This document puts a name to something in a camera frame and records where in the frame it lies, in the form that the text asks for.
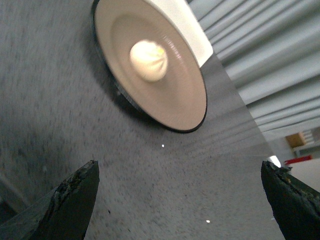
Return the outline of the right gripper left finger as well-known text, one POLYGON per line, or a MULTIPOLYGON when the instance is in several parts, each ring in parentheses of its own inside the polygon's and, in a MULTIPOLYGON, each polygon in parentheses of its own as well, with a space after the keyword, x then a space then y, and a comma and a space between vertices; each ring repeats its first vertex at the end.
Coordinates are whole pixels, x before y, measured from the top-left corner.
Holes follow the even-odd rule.
POLYGON ((83 240, 99 186, 99 164, 91 160, 61 184, 0 226, 2 240, 83 240))

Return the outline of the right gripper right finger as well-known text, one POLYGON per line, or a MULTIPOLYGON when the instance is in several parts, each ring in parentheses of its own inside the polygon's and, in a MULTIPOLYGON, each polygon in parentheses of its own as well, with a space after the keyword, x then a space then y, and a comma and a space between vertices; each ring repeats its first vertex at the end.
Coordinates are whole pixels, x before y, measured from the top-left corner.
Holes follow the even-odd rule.
POLYGON ((286 240, 320 238, 320 193, 290 174, 290 167, 261 165, 261 181, 273 216, 286 240))

